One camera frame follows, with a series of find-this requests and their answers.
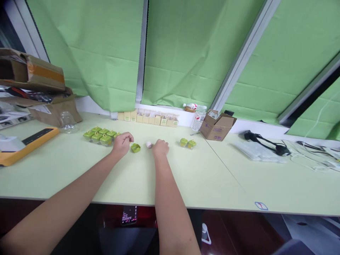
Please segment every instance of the finger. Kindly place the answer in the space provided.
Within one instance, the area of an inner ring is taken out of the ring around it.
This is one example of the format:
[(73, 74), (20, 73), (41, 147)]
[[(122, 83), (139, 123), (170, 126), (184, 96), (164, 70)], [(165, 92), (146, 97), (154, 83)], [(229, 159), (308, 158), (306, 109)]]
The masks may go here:
[(132, 136), (132, 134), (130, 134), (130, 132), (125, 132), (121, 134), (121, 137), (125, 140), (128, 138), (128, 141), (133, 142), (134, 141), (134, 137)]

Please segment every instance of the green lid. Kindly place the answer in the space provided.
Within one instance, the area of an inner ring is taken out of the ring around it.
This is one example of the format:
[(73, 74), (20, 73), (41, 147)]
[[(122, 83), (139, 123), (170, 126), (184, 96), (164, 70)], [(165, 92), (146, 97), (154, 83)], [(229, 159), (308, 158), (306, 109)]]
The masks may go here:
[(102, 134), (95, 132), (95, 134), (92, 136), (92, 139), (100, 139), (102, 136), (103, 136)]
[(110, 136), (107, 136), (107, 135), (103, 135), (102, 138), (100, 138), (101, 141), (104, 141), (104, 142), (107, 142), (107, 141), (110, 141), (112, 138)]
[(100, 134), (106, 134), (107, 132), (109, 132), (109, 130), (107, 130), (106, 128), (103, 128), (99, 131)]
[(87, 131), (85, 134), (83, 134), (83, 136), (86, 136), (86, 137), (92, 137), (95, 133), (91, 130)]
[(136, 144), (134, 143), (132, 146), (131, 146), (131, 150), (133, 153), (137, 153), (141, 150), (141, 146), (139, 144)]
[(187, 143), (188, 143), (188, 140), (186, 140), (185, 138), (182, 138), (182, 139), (181, 139), (181, 143), (187, 144)]
[(196, 146), (196, 142), (194, 141), (194, 140), (190, 140), (189, 141), (189, 145), (191, 146), (191, 147), (194, 147), (194, 146)]
[(116, 138), (119, 135), (120, 135), (120, 133), (118, 132), (117, 134), (113, 135), (113, 137)]
[(100, 130), (102, 130), (100, 127), (95, 127), (93, 129), (91, 129), (93, 132), (99, 132)]
[(115, 134), (117, 134), (117, 132), (115, 132), (113, 130), (111, 130), (110, 132), (106, 133), (106, 135), (111, 136), (111, 137), (114, 136)]

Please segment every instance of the green plastic container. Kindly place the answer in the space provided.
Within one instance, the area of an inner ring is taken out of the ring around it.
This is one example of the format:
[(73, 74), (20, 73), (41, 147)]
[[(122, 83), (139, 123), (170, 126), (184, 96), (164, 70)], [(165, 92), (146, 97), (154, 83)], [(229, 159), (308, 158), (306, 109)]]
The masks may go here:
[(91, 130), (87, 131), (85, 134), (83, 134), (83, 137), (85, 138), (86, 141), (92, 142), (92, 136), (95, 133)]
[(188, 144), (188, 140), (186, 140), (185, 138), (182, 138), (182, 139), (180, 140), (180, 145), (181, 145), (181, 147), (184, 148), (187, 144)]
[(116, 133), (116, 134), (113, 135), (113, 138), (116, 138), (116, 137), (119, 136), (119, 135), (120, 135), (120, 133), (118, 132), (118, 133)]
[(110, 132), (107, 132), (106, 135), (113, 137), (117, 132), (111, 130)]
[(98, 132), (95, 132), (95, 134), (92, 136), (92, 141), (94, 143), (100, 143), (100, 138), (102, 138), (102, 134), (99, 134)]
[(133, 153), (137, 153), (141, 150), (141, 147), (139, 146), (139, 144), (136, 144), (134, 143), (132, 146), (131, 146), (131, 150)]
[(99, 132), (99, 131), (101, 131), (102, 129), (100, 128), (100, 127), (95, 127), (95, 128), (93, 128), (93, 129), (91, 129), (91, 131), (93, 131), (93, 132)]
[(190, 150), (192, 150), (195, 146), (196, 146), (196, 142), (194, 141), (194, 140), (190, 140), (189, 142), (188, 142), (188, 148), (190, 149)]
[(112, 143), (112, 137), (103, 134), (103, 136), (100, 138), (100, 143), (101, 145), (109, 146)]
[(104, 134), (106, 134), (106, 133), (108, 133), (108, 132), (109, 132), (109, 130), (107, 130), (106, 128), (103, 128), (103, 129), (100, 130), (98, 133), (104, 135)]

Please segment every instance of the open cardboard box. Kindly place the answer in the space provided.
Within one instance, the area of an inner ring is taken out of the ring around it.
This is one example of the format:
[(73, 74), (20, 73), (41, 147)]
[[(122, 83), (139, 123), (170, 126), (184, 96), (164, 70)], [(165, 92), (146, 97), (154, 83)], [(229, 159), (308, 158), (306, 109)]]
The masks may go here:
[(65, 91), (62, 68), (13, 49), (0, 49), (0, 85), (35, 91)]
[(199, 131), (207, 140), (223, 141), (236, 122), (236, 118), (218, 111), (209, 110)]
[(59, 94), (49, 104), (15, 96), (2, 97), (0, 101), (27, 107), (31, 115), (37, 120), (51, 126), (61, 127), (60, 114), (64, 111), (70, 112), (76, 122), (83, 120), (75, 106), (74, 98), (76, 94), (73, 94), (72, 90), (68, 87), (66, 87), (65, 93), (71, 95), (63, 97), (63, 94)]

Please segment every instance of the plastic water bottle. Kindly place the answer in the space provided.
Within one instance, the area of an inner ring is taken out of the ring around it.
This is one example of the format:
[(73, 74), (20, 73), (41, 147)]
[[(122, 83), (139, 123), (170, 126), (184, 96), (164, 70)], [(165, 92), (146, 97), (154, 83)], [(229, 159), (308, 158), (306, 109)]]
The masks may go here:
[(195, 110), (195, 112), (206, 112), (207, 107), (206, 106), (200, 106), (198, 104), (183, 104), (183, 107), (188, 107), (192, 110)]
[(195, 112), (195, 119), (191, 126), (192, 130), (198, 131), (200, 127), (202, 126), (204, 118), (205, 118), (205, 112)]

